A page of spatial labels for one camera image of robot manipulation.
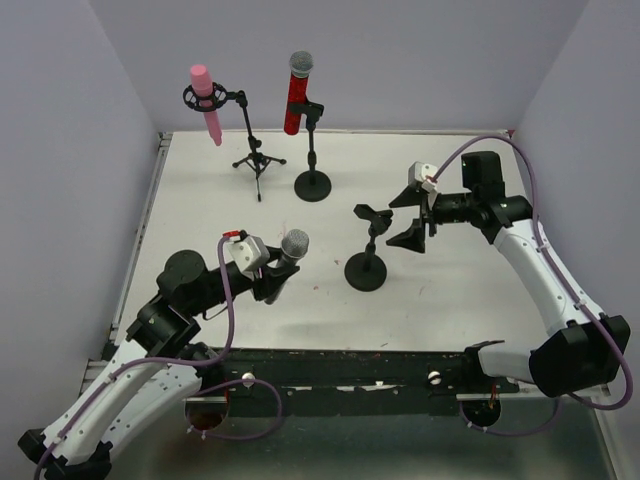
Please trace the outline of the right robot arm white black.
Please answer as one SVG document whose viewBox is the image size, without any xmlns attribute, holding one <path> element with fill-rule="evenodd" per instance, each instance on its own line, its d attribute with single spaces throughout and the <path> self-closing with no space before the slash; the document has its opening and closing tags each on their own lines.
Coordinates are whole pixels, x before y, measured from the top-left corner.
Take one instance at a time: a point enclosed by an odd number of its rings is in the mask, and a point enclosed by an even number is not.
<svg viewBox="0 0 640 480">
<path fill-rule="evenodd" d="M 507 195 L 497 153 L 472 152 L 461 160 L 462 193 L 439 193 L 434 165 L 409 168 L 406 188 L 389 205 L 416 206 L 419 215 L 388 245 L 423 253 L 438 226 L 468 223 L 516 272 L 548 338 L 538 347 L 496 340 L 468 348 L 479 375 L 532 383 L 550 398 L 613 381 L 621 366 L 616 355 L 630 337 L 626 320 L 605 314 L 579 287 L 534 223 L 529 201 Z"/>
</svg>

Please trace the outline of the black round base stand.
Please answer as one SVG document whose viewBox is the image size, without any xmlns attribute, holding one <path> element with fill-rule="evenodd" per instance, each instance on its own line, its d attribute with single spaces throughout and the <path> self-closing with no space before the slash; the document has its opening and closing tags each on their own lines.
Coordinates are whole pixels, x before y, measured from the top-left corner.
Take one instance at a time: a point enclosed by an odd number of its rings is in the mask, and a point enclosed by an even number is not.
<svg viewBox="0 0 640 480">
<path fill-rule="evenodd" d="M 354 214 L 369 222 L 369 241 L 363 252 L 354 254 L 347 261 L 344 276 L 348 284 L 361 292 L 379 289 L 387 277 L 384 261 L 376 254 L 376 239 L 387 232 L 392 224 L 391 210 L 375 211 L 367 204 L 357 204 Z"/>
<path fill-rule="evenodd" d="M 305 99 L 302 103 L 294 103 L 289 107 L 291 113 L 306 117 L 305 127 L 308 132 L 307 170 L 297 176 L 294 192 L 305 202 L 315 203 L 326 199 L 332 190 L 330 178 L 317 169 L 317 153 L 315 151 L 314 133 L 316 125 L 324 113 L 324 106 Z"/>
</svg>

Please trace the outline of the black tripod shock mount stand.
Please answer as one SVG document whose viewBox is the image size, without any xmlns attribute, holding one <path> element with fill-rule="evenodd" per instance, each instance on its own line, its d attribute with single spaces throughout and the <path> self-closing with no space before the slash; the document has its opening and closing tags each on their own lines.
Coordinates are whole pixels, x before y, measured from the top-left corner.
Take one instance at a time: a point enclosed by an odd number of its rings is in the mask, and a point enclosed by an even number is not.
<svg viewBox="0 0 640 480">
<path fill-rule="evenodd" d="M 214 97 L 215 97 L 215 110 L 221 110 L 228 102 L 235 102 L 241 109 L 244 125 L 247 135 L 247 142 L 249 146 L 249 153 L 241 160 L 235 161 L 231 164 L 234 169 L 239 168 L 242 165 L 246 165 L 254 174 L 256 185 L 256 198 L 258 202 L 261 202 L 262 192 L 260 179 L 262 174 L 272 163 L 279 165 L 285 165 L 287 161 L 283 158 L 276 158 L 273 156 L 265 155 L 261 151 L 262 141 L 259 140 L 253 132 L 250 116 L 248 112 L 248 99 L 244 90 L 228 91 L 223 85 L 213 82 L 214 85 Z M 187 86 L 182 93 L 183 103 L 195 112 L 199 112 L 203 115 L 204 108 L 198 104 L 198 99 L 193 91 L 191 85 Z"/>
</svg>

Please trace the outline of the black mounting base plate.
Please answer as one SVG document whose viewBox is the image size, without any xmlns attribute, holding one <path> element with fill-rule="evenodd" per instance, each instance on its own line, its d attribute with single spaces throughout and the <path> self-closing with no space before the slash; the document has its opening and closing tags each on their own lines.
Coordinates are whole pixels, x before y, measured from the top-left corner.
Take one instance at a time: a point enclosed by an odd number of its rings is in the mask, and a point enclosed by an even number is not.
<svg viewBox="0 0 640 480">
<path fill-rule="evenodd" d="M 161 370 L 124 411 L 146 417 L 191 399 L 231 417 L 453 416 L 518 387 L 482 374 L 463 352 L 234 349 L 206 370 Z"/>
</svg>

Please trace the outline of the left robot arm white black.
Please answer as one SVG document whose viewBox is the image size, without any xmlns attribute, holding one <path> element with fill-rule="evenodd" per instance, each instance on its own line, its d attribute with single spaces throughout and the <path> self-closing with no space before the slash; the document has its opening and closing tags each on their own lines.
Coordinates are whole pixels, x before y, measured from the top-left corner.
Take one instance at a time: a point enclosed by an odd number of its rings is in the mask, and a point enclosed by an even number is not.
<svg viewBox="0 0 640 480">
<path fill-rule="evenodd" d="M 26 431 L 19 448 L 37 479 L 104 479 L 113 461 L 171 406 L 198 393 L 229 355 L 233 301 L 249 292 L 271 304 L 298 272 L 305 247 L 268 247 L 233 232 L 211 270 L 193 250 L 174 253 L 157 278 L 158 293 L 138 312 L 113 357 L 75 403 L 43 429 Z"/>
</svg>

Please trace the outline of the red glitter microphone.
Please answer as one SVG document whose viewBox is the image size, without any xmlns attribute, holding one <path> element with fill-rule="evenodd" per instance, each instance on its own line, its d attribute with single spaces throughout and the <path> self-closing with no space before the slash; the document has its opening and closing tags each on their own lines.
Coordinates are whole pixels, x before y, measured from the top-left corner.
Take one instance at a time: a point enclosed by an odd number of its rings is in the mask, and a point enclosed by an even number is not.
<svg viewBox="0 0 640 480">
<path fill-rule="evenodd" d="M 290 107 L 294 104 L 304 104 L 309 75 L 314 67 L 313 56 L 304 50 L 294 52 L 289 60 L 290 80 L 284 118 L 284 132 L 296 135 L 299 132 L 301 113 L 293 112 Z"/>
</svg>

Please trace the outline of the silver microphone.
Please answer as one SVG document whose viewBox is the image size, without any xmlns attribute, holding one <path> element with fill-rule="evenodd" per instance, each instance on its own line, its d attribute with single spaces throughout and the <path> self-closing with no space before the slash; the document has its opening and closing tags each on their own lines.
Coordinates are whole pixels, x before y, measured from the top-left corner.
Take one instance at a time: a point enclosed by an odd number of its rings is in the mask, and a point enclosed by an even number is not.
<svg viewBox="0 0 640 480">
<path fill-rule="evenodd" d="M 307 254 L 309 249 L 309 243 L 310 243 L 309 236 L 303 230 L 292 229 L 288 231 L 284 235 L 283 239 L 281 240 L 281 245 L 280 245 L 281 254 L 277 263 L 286 262 L 291 264 L 297 264 Z M 280 296 L 284 288 L 284 285 L 287 281 L 282 279 L 278 279 L 278 280 L 280 283 L 280 289 L 276 297 L 276 300 Z"/>
</svg>

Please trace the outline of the pink microphone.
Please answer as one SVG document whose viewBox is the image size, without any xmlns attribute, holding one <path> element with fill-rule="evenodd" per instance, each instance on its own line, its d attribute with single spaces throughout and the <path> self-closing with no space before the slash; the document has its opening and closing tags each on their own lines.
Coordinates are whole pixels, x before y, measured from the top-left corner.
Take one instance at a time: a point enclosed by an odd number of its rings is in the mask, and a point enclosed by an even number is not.
<svg viewBox="0 0 640 480">
<path fill-rule="evenodd" d="M 190 80 L 199 106 L 205 109 L 203 116 L 209 136 L 216 146 L 221 146 L 222 128 L 215 110 L 214 85 L 208 68 L 203 64 L 193 65 L 190 68 Z"/>
</svg>

